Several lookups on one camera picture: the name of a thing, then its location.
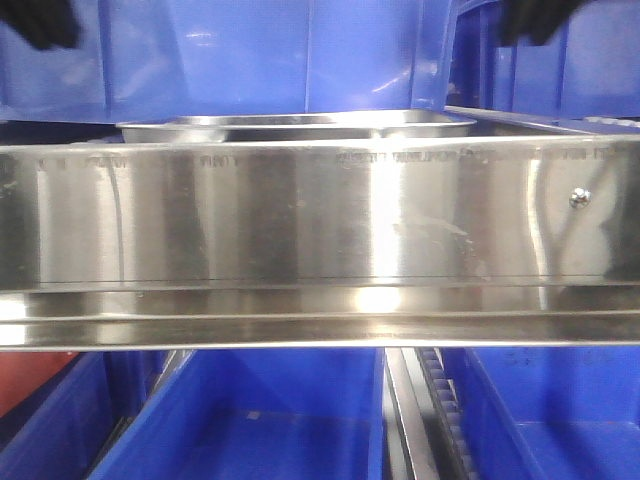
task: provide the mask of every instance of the shiny metal surface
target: shiny metal surface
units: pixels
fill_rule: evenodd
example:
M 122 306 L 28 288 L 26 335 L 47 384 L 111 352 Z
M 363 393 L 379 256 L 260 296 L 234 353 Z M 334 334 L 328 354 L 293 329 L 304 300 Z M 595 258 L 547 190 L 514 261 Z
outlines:
M 2 148 L 0 346 L 638 343 L 639 156 L 633 136 Z
M 7 148 L 0 286 L 640 278 L 639 154 L 595 136 Z
M 416 109 L 178 117 L 166 123 L 123 123 L 119 127 L 128 143 L 202 143 L 462 137 L 474 123 L 469 118 Z
M 545 309 L 481 285 L 7 293 L 0 347 L 638 344 L 638 287 L 617 288 L 550 287 Z
M 405 452 L 406 478 L 440 480 L 402 350 L 387 348 L 385 358 L 389 390 Z
M 338 124 L 355 126 L 394 126 L 407 123 L 428 123 L 446 127 L 451 124 L 473 123 L 469 118 L 445 115 L 424 109 L 407 110 L 353 110 L 350 112 L 300 113 L 279 115 L 222 115 L 185 116 L 170 123 L 186 125 L 320 125 Z

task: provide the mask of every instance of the black glove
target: black glove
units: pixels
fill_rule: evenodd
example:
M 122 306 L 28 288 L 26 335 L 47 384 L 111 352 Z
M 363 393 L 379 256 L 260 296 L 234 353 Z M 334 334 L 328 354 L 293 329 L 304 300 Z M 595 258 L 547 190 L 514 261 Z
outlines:
M 0 0 L 0 20 L 38 50 L 75 48 L 80 39 L 69 0 Z
M 515 45 L 529 35 L 534 45 L 544 45 L 560 25 L 587 0 L 502 0 L 500 42 Z

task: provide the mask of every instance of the blue plastic bin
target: blue plastic bin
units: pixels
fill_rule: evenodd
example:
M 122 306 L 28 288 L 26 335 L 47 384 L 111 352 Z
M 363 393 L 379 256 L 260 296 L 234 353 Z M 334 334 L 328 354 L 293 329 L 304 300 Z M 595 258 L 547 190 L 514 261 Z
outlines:
M 39 52 L 0 27 L 1 118 L 444 106 L 455 0 L 72 3 L 78 50 Z
M 0 478 L 65 480 L 84 478 L 94 458 L 123 417 L 137 413 L 159 372 L 165 352 L 88 353 L 46 385 L 46 394 L 25 400 L 29 415 L 0 452 Z
M 448 103 L 581 118 L 640 115 L 640 2 L 597 0 L 544 46 L 497 41 L 500 4 L 462 3 Z
M 640 348 L 477 348 L 444 357 L 484 480 L 640 478 Z
M 380 479 L 375 349 L 199 351 L 91 479 Z

